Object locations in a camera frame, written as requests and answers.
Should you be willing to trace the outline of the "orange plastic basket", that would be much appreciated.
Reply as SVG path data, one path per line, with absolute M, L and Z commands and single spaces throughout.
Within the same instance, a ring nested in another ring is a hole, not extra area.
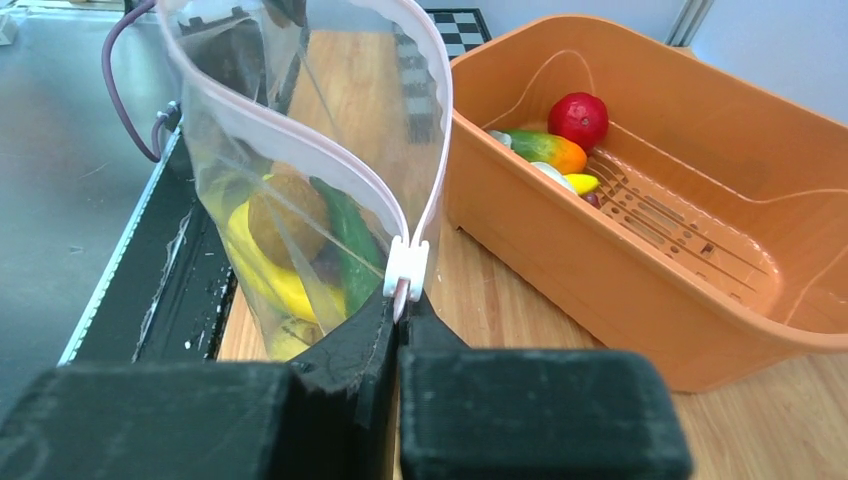
M 549 16 L 451 65 L 445 209 L 605 346 L 701 392 L 847 349 L 847 129 L 635 31 Z M 599 205 L 491 131 L 586 91 Z

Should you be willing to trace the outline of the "yellow pear toy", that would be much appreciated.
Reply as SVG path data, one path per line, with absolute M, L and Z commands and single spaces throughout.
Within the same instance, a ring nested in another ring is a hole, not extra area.
M 299 318 L 285 318 L 266 345 L 268 357 L 274 361 L 289 361 L 305 352 L 324 337 L 319 325 Z

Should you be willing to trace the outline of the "brown kiwi toy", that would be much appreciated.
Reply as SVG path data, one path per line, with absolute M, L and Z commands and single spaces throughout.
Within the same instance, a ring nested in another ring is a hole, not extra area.
M 287 203 L 257 190 L 248 200 L 248 229 L 259 250 L 273 264 L 293 270 L 291 254 L 277 228 L 280 223 L 307 262 L 312 262 L 323 249 L 327 239 L 317 231 L 330 230 L 327 205 L 310 182 L 288 166 L 276 167 L 265 179 L 270 188 L 281 194 Z

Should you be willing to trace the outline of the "green cucumber toy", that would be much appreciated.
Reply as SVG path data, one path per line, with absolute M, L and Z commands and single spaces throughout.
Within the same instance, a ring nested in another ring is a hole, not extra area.
M 330 231 L 341 244 L 339 275 L 346 312 L 353 315 L 382 282 L 379 267 L 383 265 L 383 254 L 356 201 L 320 178 L 310 177 L 309 182 L 323 197 Z

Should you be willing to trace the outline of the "clear zip top bag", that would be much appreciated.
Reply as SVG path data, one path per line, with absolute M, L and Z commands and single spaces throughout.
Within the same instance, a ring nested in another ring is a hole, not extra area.
M 373 294 L 390 301 L 392 318 L 418 302 L 438 258 L 453 100 L 445 43 L 421 6 L 160 1 L 156 10 L 183 81 L 181 133 L 195 189 L 223 246 L 231 213 L 257 190 L 287 203 L 265 179 L 288 166 L 357 202 L 383 254 L 383 279 Z M 441 114 L 427 144 L 407 139 L 394 24 L 416 42 L 435 80 Z M 342 288 L 313 283 L 310 262 L 277 228 L 325 338 L 360 309 L 348 315 Z M 294 316 L 234 271 L 266 349 L 281 322 Z

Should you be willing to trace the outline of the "checkerboard calibration board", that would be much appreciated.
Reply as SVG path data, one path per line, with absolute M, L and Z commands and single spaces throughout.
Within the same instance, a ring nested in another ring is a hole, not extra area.
M 427 9 L 452 60 L 491 40 L 482 13 L 477 8 Z M 406 112 L 407 139 L 411 144 L 434 141 L 441 108 L 433 98 L 435 80 L 416 42 L 397 24 L 393 25 L 397 63 Z

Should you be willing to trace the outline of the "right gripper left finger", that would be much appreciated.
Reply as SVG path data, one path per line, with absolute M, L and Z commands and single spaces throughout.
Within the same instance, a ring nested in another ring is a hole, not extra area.
M 378 479 L 397 330 L 373 294 L 295 360 L 56 367 L 1 427 L 5 479 Z

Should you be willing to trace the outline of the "purple grapes toy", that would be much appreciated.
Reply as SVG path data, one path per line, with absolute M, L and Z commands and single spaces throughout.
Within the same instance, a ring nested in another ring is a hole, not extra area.
M 600 209 L 602 206 L 599 197 L 595 193 L 587 193 L 582 198 L 596 209 Z

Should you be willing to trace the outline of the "small yellow fruit toy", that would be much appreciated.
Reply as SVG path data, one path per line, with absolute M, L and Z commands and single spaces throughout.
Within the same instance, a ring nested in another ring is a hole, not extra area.
M 564 179 L 571 186 L 572 190 L 580 196 L 593 193 L 600 186 L 600 180 L 590 174 L 567 174 L 564 176 Z

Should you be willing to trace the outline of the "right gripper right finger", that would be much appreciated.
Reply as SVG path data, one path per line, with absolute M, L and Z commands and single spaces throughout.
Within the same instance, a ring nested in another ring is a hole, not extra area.
M 467 345 L 427 299 L 398 319 L 406 479 L 688 479 L 694 459 L 644 356 Z

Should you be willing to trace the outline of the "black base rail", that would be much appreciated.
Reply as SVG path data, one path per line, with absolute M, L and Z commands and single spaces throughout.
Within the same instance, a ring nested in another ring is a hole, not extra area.
M 59 362 L 212 360 L 235 291 L 222 241 L 196 195 L 188 150 L 175 133 Z

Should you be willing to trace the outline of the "orange green mango toy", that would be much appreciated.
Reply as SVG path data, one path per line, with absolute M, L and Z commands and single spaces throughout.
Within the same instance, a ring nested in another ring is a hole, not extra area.
M 576 143 L 550 133 L 512 129 L 505 130 L 509 148 L 528 162 L 543 162 L 559 173 L 581 173 L 587 164 L 587 154 Z

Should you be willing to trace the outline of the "white garlic toy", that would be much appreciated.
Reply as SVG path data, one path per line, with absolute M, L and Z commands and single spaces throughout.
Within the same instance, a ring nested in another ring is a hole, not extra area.
M 513 138 L 510 134 L 499 130 L 488 130 L 487 133 L 506 148 L 512 149 Z

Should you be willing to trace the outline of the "red apple toy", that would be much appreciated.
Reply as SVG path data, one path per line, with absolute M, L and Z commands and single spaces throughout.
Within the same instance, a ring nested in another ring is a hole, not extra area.
M 606 104 L 586 92 L 565 95 L 550 109 L 547 130 L 591 151 L 606 137 L 609 115 Z

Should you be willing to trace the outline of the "yellow banana toy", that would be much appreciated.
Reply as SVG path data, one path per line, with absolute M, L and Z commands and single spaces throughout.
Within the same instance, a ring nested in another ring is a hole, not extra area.
M 259 249 L 248 228 L 249 204 L 237 206 L 227 223 L 224 246 L 241 281 L 275 309 L 318 323 L 304 285 L 297 273 L 272 263 Z

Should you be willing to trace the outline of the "dark purple fig toy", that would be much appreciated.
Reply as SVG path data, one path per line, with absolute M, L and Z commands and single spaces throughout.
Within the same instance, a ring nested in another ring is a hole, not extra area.
M 336 246 L 325 245 L 309 263 L 309 266 L 311 268 L 309 279 L 313 283 L 321 282 L 337 290 L 342 288 L 339 250 Z

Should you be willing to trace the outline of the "white mushroom toy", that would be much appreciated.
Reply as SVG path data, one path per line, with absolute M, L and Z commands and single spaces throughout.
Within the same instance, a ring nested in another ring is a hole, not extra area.
M 530 165 L 542 172 L 548 178 L 554 180 L 566 190 L 573 194 L 577 194 L 576 188 L 569 182 L 569 180 L 550 164 L 545 162 L 531 162 Z

